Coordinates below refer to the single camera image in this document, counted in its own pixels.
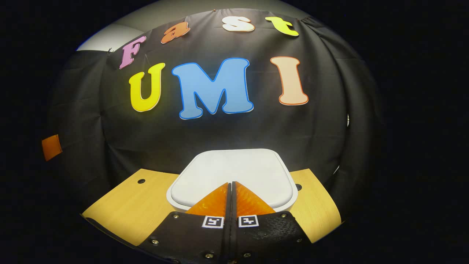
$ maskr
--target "orange letter a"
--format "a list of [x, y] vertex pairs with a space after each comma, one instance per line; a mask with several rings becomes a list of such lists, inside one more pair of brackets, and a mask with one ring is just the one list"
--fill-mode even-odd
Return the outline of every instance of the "orange letter a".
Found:
[[161, 43], [165, 44], [168, 43], [169, 41], [173, 40], [174, 38], [178, 38], [187, 32], [189, 32], [190, 28], [188, 27], [187, 22], [181, 22], [179, 24], [176, 24], [168, 30], [165, 31], [165, 36], [161, 39]]

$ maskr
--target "black fabric backdrop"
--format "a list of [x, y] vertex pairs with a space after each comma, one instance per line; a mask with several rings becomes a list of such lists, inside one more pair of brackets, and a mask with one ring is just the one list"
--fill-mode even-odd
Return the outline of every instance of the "black fabric backdrop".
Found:
[[[221, 22], [225, 16], [248, 17], [256, 29], [226, 31]], [[291, 22], [299, 37], [276, 30], [265, 20], [268, 16]], [[164, 32], [183, 21], [190, 31], [161, 44]], [[122, 48], [113, 53], [76, 52], [52, 93], [48, 128], [50, 135], [59, 135], [63, 153], [51, 162], [83, 210], [140, 168], [181, 173], [201, 152], [247, 148], [276, 151], [290, 171], [310, 168], [343, 220], [361, 206], [381, 152], [383, 120], [365, 63], [337, 34], [312, 17], [299, 21], [267, 11], [222, 9], [168, 22], [144, 35], [134, 61], [121, 70]], [[279, 103], [280, 75], [270, 62], [276, 56], [300, 60], [298, 72], [308, 103]], [[214, 79], [221, 62], [232, 57], [250, 62], [246, 81], [254, 110], [211, 115], [204, 109], [200, 118], [180, 119], [180, 83], [172, 68], [196, 62]], [[160, 62], [166, 66], [157, 106], [133, 110], [129, 78]], [[142, 79], [143, 98], [150, 95], [150, 80], [148, 75]]]

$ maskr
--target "yellow letter u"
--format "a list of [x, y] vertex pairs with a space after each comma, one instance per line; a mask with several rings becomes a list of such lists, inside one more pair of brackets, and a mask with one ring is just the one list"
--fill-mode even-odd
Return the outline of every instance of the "yellow letter u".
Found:
[[142, 98], [142, 78], [144, 77], [143, 72], [139, 72], [134, 76], [130, 77], [130, 102], [132, 107], [138, 112], [145, 112], [153, 109], [159, 101], [161, 96], [161, 70], [165, 67], [165, 64], [158, 63], [151, 66], [148, 69], [148, 73], [151, 75], [151, 94], [147, 99]]

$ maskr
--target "letter m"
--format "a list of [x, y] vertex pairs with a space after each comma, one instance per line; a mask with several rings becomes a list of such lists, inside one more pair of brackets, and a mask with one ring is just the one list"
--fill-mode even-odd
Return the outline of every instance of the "letter m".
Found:
[[201, 117], [203, 111], [197, 106], [196, 96], [213, 115], [217, 112], [223, 93], [226, 102], [222, 106], [227, 114], [245, 113], [254, 109], [249, 101], [246, 87], [246, 68], [249, 61], [243, 58], [229, 58], [221, 63], [214, 80], [197, 63], [186, 63], [175, 67], [173, 75], [181, 83], [181, 119]]

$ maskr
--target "light wood surface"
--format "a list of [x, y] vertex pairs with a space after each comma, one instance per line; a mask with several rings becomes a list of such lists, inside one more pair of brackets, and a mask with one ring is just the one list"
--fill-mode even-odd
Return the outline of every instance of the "light wood surface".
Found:
[[300, 184], [298, 198], [289, 210], [314, 243], [341, 224], [339, 210], [332, 197], [310, 169], [290, 172]]
[[[301, 184], [298, 199], [290, 212], [311, 242], [340, 225], [340, 215], [332, 198], [309, 170], [290, 173]], [[177, 174], [140, 169], [92, 204], [84, 213], [118, 237], [138, 246], [175, 208], [166, 192]]]

